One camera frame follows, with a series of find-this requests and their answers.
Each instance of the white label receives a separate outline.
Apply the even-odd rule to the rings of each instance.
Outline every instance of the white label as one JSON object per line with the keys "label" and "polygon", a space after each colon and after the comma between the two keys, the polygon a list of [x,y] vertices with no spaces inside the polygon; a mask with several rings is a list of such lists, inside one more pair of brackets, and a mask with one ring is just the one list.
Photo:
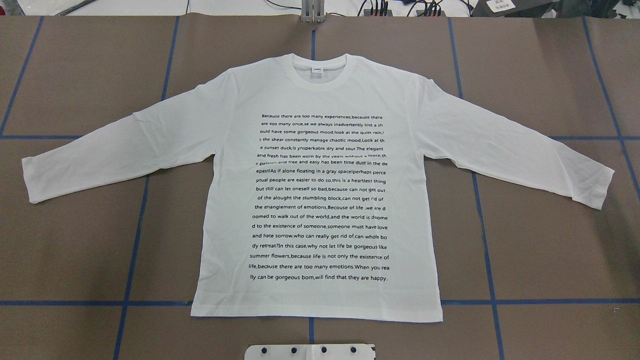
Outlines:
{"label": "white label", "polygon": [[515,9],[516,7],[511,0],[488,0],[486,4],[489,6],[489,9],[495,13]]}

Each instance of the t-shirt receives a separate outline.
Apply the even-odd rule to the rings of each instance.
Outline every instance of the t-shirt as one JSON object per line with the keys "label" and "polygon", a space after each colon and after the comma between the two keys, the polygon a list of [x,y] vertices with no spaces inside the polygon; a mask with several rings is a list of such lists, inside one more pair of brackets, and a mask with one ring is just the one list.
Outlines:
{"label": "t-shirt", "polygon": [[613,174],[349,54],[228,69],[22,164],[37,203],[212,154],[192,316],[442,321],[425,156],[596,209]]}

